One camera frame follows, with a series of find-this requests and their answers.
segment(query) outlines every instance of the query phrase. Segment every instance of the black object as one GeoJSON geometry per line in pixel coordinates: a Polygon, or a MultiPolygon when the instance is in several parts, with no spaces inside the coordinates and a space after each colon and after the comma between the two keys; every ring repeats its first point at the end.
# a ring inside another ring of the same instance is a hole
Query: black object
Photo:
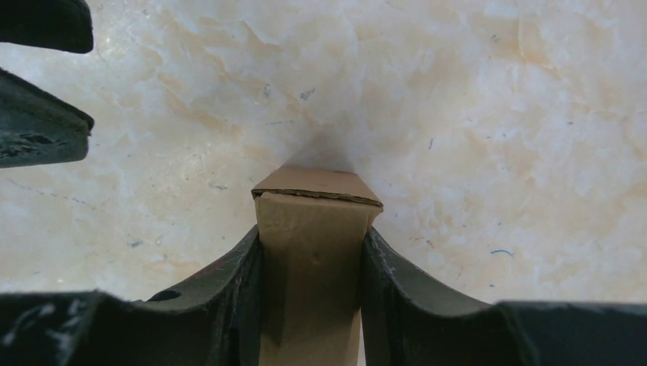
{"type": "MultiPolygon", "coordinates": [[[[643,305],[488,305],[434,280],[374,229],[361,271],[368,366],[642,366],[647,359],[643,305]]],[[[254,227],[222,258],[147,302],[101,292],[0,295],[0,364],[256,366],[261,274],[254,227]]]]}
{"type": "MultiPolygon", "coordinates": [[[[83,0],[0,0],[0,42],[87,53],[94,44],[89,7],[83,0]]],[[[93,126],[87,114],[0,69],[0,168],[82,160],[93,126]]]]}

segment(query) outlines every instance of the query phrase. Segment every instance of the floor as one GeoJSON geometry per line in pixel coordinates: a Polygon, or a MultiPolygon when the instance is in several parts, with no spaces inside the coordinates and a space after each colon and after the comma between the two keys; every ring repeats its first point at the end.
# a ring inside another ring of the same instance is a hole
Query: floor
{"type": "Polygon", "coordinates": [[[96,119],[83,162],[0,171],[0,291],[147,299],[293,162],[358,173],[473,297],[647,302],[647,2],[89,4],[88,55],[0,44],[96,119]]]}

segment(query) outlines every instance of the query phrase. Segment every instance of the cardboard box flap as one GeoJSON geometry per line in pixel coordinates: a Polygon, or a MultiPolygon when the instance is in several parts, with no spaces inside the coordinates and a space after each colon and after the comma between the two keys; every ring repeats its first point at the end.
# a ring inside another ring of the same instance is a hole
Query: cardboard box flap
{"type": "Polygon", "coordinates": [[[265,192],[321,197],[383,207],[379,198],[356,174],[283,166],[252,189],[254,198],[265,192]]]}

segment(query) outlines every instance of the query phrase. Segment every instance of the cardboard box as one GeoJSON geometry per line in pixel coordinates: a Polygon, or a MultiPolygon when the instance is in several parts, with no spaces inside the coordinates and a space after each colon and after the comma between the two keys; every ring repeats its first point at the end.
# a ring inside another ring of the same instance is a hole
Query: cardboard box
{"type": "Polygon", "coordinates": [[[357,365],[362,241],[382,203],[355,174],[283,167],[253,190],[262,366],[357,365]]]}

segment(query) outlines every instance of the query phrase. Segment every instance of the scratch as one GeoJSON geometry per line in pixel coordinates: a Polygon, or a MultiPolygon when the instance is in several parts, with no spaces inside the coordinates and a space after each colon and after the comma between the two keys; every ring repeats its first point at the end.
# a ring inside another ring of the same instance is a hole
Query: scratch
{"type": "Polygon", "coordinates": [[[514,253],[508,252],[506,249],[497,249],[497,250],[493,250],[493,251],[490,252],[490,254],[497,254],[497,253],[505,253],[505,254],[509,255],[510,257],[514,258],[514,253]]]}

